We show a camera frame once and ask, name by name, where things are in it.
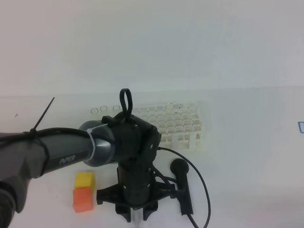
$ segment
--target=yellow block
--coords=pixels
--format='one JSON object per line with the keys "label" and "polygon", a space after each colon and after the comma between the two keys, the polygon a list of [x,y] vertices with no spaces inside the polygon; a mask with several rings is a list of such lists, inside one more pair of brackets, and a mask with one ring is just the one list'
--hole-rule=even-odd
{"label": "yellow block", "polygon": [[91,191],[92,192],[94,191],[95,178],[94,178],[94,174],[92,172],[77,173],[74,188],[79,189],[79,188],[85,188],[85,187],[90,187]]}

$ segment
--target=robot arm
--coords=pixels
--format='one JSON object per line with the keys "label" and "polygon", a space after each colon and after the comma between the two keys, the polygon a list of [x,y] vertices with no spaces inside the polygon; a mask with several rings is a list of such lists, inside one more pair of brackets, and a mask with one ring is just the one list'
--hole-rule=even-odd
{"label": "robot arm", "polygon": [[[124,93],[128,98],[128,109]],[[188,170],[184,169],[188,165],[172,163],[171,170],[176,176],[174,182],[178,184],[175,190],[169,179],[152,164],[160,149],[161,134],[155,126],[131,115],[130,90],[120,92],[120,101],[123,111],[116,117],[104,116],[102,121],[85,122],[80,130],[51,128],[36,131],[44,112],[29,133],[0,133],[0,228],[7,228],[14,212],[23,210],[32,178],[79,161],[93,167],[118,163],[118,184],[98,190],[96,200],[97,204],[104,201],[115,204],[116,213],[128,222],[131,221],[131,208],[143,208],[143,219],[146,220],[157,210],[157,201],[168,196],[179,200],[182,215],[190,217],[193,214],[186,177]],[[155,180],[157,173],[165,183]]]}

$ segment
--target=black cable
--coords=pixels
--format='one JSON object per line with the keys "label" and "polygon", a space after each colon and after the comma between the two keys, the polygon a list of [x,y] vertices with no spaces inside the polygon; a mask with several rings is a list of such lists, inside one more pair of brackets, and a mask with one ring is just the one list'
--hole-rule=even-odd
{"label": "black cable", "polygon": [[[168,149],[168,148],[164,148],[164,147],[158,147],[157,150],[164,150],[164,151],[169,151],[172,152],[178,156],[180,156],[183,160],[185,160],[189,165],[191,165],[193,167],[193,169],[196,171],[196,173],[199,175],[199,178],[201,180],[201,182],[203,183],[204,189],[205,189],[205,193],[206,193],[206,198],[207,198],[207,204],[208,204],[208,216],[207,216],[207,220],[206,223],[204,225],[203,228],[207,228],[209,221],[210,221],[210,216],[211,216],[211,204],[210,204],[210,198],[209,198],[209,194],[208,194],[208,190],[207,190],[207,186],[206,183],[202,177],[202,175],[200,174],[199,170],[192,164],[192,162],[190,162],[187,158],[185,158],[183,155],[181,155],[180,153]],[[192,216],[190,214],[187,214],[188,218],[190,219],[191,223],[193,224],[193,226],[195,228],[198,228],[198,225],[195,223],[195,221],[193,220]]]}

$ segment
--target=black loop handle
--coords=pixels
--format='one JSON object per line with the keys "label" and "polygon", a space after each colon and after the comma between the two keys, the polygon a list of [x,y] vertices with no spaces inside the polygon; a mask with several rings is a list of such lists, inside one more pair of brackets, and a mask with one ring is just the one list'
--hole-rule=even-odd
{"label": "black loop handle", "polygon": [[[127,95],[128,109],[127,109],[127,105],[125,103],[124,93]],[[123,117],[125,118],[125,120],[128,121],[130,119],[132,109],[133,109],[131,91],[129,89],[122,89],[120,91],[120,94],[119,94],[119,100],[120,100],[120,104],[121,104],[122,109],[123,109]]]}

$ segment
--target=cable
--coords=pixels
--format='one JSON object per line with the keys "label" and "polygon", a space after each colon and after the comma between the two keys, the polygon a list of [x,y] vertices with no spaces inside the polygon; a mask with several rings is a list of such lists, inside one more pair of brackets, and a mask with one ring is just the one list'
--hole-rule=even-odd
{"label": "cable", "polygon": [[[164,151],[169,151],[169,152],[172,152],[178,156],[180,156],[182,159],[184,159],[189,165],[191,165],[193,167],[193,169],[196,171],[196,173],[199,175],[199,178],[201,180],[201,182],[203,183],[203,186],[204,186],[204,189],[205,189],[205,193],[206,193],[206,198],[207,198],[207,204],[208,204],[208,216],[207,216],[207,220],[206,220],[206,223],[204,225],[203,228],[207,228],[208,224],[209,224],[209,221],[210,221],[210,216],[211,216],[211,204],[210,204],[210,198],[209,198],[209,194],[208,194],[208,190],[207,190],[207,186],[206,186],[206,183],[202,177],[202,175],[200,174],[199,170],[195,167],[195,165],[192,164],[192,162],[190,162],[186,157],[184,157],[183,155],[181,155],[180,153],[174,151],[174,150],[171,150],[171,149],[168,149],[168,148],[164,148],[164,147],[158,147],[157,150],[164,150]],[[193,226],[195,228],[198,228],[198,225],[195,223],[194,219],[192,218],[192,216],[190,214],[187,214],[189,220],[191,221],[191,223],[193,224]]]}
{"label": "cable", "polygon": [[38,125],[40,124],[41,120],[43,119],[44,115],[47,113],[49,107],[51,106],[51,104],[53,103],[55,97],[53,97],[53,99],[51,100],[51,102],[48,104],[47,108],[44,110],[43,114],[41,115],[41,117],[39,118],[38,122],[35,124],[34,126],[34,130],[38,127]]}

